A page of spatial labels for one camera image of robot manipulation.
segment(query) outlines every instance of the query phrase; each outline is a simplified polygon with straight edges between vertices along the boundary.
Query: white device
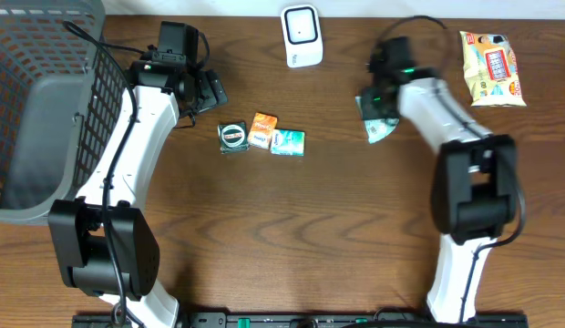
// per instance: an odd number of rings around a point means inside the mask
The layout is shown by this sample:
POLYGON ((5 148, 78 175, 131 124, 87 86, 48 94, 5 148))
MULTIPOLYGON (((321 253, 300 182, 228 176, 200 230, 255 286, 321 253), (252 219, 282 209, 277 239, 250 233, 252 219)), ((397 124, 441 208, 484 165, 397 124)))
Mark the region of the white device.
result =
POLYGON ((289 67, 308 67, 323 60, 323 38, 317 9, 293 5, 281 13, 282 34, 289 67))

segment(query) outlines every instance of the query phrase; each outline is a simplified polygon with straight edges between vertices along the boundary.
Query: chip bag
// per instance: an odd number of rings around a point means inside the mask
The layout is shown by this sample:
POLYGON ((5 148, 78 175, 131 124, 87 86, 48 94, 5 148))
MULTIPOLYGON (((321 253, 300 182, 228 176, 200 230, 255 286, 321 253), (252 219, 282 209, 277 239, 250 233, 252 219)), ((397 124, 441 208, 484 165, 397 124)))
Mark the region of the chip bag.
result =
POLYGON ((472 106, 526 106, 516 55, 506 36, 461 31, 465 81, 472 106))

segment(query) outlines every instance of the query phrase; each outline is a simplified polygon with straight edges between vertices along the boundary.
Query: gray plastic basket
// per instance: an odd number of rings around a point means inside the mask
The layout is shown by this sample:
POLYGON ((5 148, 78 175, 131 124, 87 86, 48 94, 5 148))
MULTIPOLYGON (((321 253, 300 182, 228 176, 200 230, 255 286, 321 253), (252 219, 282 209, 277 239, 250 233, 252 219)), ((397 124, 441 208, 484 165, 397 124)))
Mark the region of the gray plastic basket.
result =
POLYGON ((120 112, 119 72, 94 38, 99 0, 0 1, 0 221, 46 224, 56 199, 73 199, 95 169, 120 112))

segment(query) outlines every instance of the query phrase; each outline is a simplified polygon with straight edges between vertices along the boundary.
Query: wooden table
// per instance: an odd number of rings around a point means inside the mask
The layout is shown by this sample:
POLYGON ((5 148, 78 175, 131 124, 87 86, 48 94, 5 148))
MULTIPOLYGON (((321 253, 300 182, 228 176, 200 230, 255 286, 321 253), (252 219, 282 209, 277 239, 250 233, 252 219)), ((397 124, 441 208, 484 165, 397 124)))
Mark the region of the wooden table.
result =
MULTIPOLYGON (((290 69, 278 18, 112 16, 111 43, 157 44, 160 22, 187 22, 211 45, 209 67, 230 103, 176 130, 151 181, 146 218, 161 248, 159 279, 186 304, 233 312, 373 312, 419 307, 434 278, 438 233, 429 214, 435 155, 409 122, 369 145, 354 96, 390 19, 321 20, 324 61, 290 69), (306 132, 303 158, 268 151, 220 154, 219 123, 306 132)), ((460 46, 445 73, 457 100, 484 126, 519 144, 528 225, 494 250, 480 311, 523 310, 530 327, 565 327, 565 22, 446 20, 452 31, 507 33, 518 54, 526 108, 469 108, 460 46)), ((439 62, 441 32, 402 26, 416 58, 439 62)), ((117 53, 122 65, 132 55, 117 53)), ((46 227, 0 224, 0 326, 69 326, 109 307, 60 280, 46 227)))

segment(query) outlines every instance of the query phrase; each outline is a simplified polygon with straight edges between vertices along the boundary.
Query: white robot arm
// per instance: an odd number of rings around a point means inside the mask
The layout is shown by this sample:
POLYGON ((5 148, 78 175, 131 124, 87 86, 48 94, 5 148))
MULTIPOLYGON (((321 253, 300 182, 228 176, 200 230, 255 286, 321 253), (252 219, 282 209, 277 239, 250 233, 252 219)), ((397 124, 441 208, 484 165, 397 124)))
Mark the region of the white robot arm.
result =
MULTIPOLYGON (((471 142, 479 140, 473 133, 445 110, 438 93, 448 106, 468 124, 473 126, 481 135, 488 136, 491 132, 481 127, 472 119, 462 107, 453 99, 443 80, 434 77, 422 78, 411 81, 401 86, 399 95, 399 112, 409 119, 418 129, 430 148, 438 153, 442 144, 450 141, 471 142)), ((440 235, 440 253, 435 281, 428 293, 426 303, 434 319, 439 323, 458 323, 460 318, 462 299, 469 272, 476 249, 484 244, 497 241, 497 238, 482 237, 466 241, 463 245, 457 244, 449 234, 440 235)), ((475 271, 470 282, 470 290, 465 304, 463 322, 476 314, 475 298, 485 260, 487 249, 479 254, 475 271)))
POLYGON ((471 118, 433 70, 414 66, 407 38, 378 45, 370 61, 375 86, 364 90, 362 109, 364 117, 407 118, 437 154, 431 207, 440 253, 426 303, 435 321, 464 323, 476 314, 489 246, 515 213, 515 144, 471 118), (488 182, 473 185, 477 172, 488 182))
MULTIPOLYGON (((96 43, 83 36, 77 26, 65 24, 77 31, 77 36, 96 43)), ((117 125, 94 173, 78 191, 76 200, 57 200, 48 216, 64 283, 112 304, 126 300, 135 327, 172 328, 179 317, 178 301, 157 281, 159 245, 142 216, 162 146, 180 117, 190 116, 189 127, 193 127, 194 115, 228 101, 218 76, 211 70, 201 70, 207 56, 198 64, 190 63, 190 58, 197 56, 198 36, 209 54, 205 36, 197 29, 179 23, 161 24, 159 48, 150 48, 126 74, 130 91, 123 93, 117 125), (110 180, 109 168, 114 168, 110 180), (106 209, 105 189, 109 189, 106 209), (101 224, 106 225, 104 210, 110 218, 117 264, 108 254, 111 248, 105 238, 90 234, 101 224), (118 295, 121 282, 126 295, 122 300, 118 295)))

